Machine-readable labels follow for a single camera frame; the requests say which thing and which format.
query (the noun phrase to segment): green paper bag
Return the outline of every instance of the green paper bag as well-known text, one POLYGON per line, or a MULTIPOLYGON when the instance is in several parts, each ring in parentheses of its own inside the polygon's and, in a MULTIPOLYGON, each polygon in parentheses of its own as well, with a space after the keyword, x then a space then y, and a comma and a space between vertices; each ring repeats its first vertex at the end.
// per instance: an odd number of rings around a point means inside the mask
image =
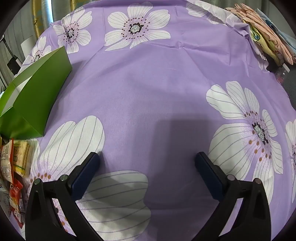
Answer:
POLYGON ((71 70, 66 49, 61 47, 20 73, 0 98, 0 134, 9 139, 43 136, 51 108, 71 70))

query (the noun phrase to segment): cracker package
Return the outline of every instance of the cracker package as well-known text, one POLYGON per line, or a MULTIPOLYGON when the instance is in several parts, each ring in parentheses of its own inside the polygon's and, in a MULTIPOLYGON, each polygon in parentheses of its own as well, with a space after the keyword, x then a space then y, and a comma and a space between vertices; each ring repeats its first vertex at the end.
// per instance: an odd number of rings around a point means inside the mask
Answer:
POLYGON ((15 179, 14 184, 10 186, 10 206, 13 216, 15 217, 20 228, 23 227, 25 222, 25 208, 22 201, 22 184, 19 180, 15 179))
POLYGON ((9 189, 7 189, 7 181, 4 181, 0 174, 0 207, 3 209, 7 217, 10 217, 11 208, 9 204, 9 189))
POLYGON ((13 141, 13 171, 22 177, 29 172, 26 170, 30 162, 30 145, 26 140, 13 141))
POLYGON ((13 177, 13 139, 2 147, 1 172, 3 177, 10 183, 14 182, 13 177))

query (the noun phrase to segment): screw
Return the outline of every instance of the screw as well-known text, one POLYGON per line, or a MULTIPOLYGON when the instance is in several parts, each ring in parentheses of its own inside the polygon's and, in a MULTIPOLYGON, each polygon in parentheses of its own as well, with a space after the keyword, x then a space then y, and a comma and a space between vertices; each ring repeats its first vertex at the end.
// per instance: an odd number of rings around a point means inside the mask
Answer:
POLYGON ((39 183, 40 183, 40 179, 39 178, 34 181, 34 184, 35 185, 38 185, 39 183))
POLYGON ((255 182, 256 182, 257 184, 261 184, 261 183, 262 183, 261 180, 260 180, 259 178, 255 178, 255 182))
POLYGON ((60 178, 59 178, 61 181, 65 181, 68 179, 68 175, 62 175, 60 178))
POLYGON ((235 176, 234 175, 227 175, 227 179, 229 181, 234 181, 235 180, 235 176))

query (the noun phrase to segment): purple bedsheet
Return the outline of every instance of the purple bedsheet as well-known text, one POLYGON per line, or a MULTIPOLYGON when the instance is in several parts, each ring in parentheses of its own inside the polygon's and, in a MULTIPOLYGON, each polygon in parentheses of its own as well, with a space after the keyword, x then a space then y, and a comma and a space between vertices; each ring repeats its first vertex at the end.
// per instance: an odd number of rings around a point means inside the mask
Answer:
POLYGON ((193 3, 92 2, 52 23, 23 67, 66 46, 73 71, 45 136, 34 140, 30 183, 101 152, 77 204, 106 241, 191 240, 218 204, 195 170, 200 151, 227 174, 263 181, 272 237, 295 209, 296 113, 287 94, 245 30, 193 3))

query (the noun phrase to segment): blue gripper pad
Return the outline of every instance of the blue gripper pad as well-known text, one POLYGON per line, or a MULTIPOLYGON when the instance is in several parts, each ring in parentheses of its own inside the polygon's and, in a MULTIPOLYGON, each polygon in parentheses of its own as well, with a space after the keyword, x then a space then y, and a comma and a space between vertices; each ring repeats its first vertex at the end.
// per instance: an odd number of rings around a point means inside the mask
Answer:
POLYGON ((195 157, 195 167, 202 176, 207 188, 209 189, 213 199, 219 202, 223 199, 223 184, 213 170, 215 165, 206 156, 205 153, 199 152, 195 157))
POLYGON ((71 189, 72 200, 80 200, 89 186, 92 178, 100 167, 100 157, 97 153, 91 152, 81 164, 82 170, 73 182, 71 189))

